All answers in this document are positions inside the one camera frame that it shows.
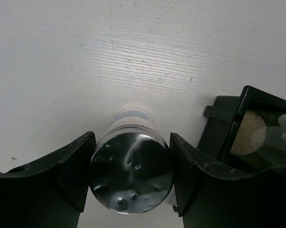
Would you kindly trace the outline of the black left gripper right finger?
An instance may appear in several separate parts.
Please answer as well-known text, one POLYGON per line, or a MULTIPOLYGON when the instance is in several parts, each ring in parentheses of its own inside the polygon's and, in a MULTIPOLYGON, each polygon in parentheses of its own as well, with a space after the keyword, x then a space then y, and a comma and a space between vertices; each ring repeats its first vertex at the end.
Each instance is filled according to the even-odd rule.
POLYGON ((177 133, 176 210, 186 228, 286 228, 286 167, 249 174, 199 151, 177 133))

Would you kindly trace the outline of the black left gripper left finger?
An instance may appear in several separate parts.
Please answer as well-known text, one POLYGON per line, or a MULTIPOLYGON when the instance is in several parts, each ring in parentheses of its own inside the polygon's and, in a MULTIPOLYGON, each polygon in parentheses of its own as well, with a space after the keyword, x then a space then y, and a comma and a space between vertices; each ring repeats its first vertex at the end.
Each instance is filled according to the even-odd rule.
POLYGON ((0 228, 75 228, 83 213, 95 134, 0 172, 0 228))

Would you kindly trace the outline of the blue label salt shaker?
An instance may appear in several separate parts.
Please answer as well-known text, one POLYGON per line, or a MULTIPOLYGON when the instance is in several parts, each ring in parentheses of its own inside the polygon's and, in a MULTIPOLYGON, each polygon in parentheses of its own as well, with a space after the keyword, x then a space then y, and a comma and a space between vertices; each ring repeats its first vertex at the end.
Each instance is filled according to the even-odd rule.
POLYGON ((106 208, 126 215, 160 205, 173 188, 173 156, 148 112, 128 107, 98 140, 89 187, 106 208))

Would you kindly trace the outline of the white granule shaker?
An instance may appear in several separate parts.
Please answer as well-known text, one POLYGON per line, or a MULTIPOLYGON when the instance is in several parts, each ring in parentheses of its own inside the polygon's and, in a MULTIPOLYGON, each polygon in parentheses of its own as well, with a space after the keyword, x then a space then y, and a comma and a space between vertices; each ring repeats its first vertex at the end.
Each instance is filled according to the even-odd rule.
POLYGON ((266 135, 267 126, 263 118, 248 110, 242 119, 230 153, 239 156, 254 153, 264 144, 266 135))

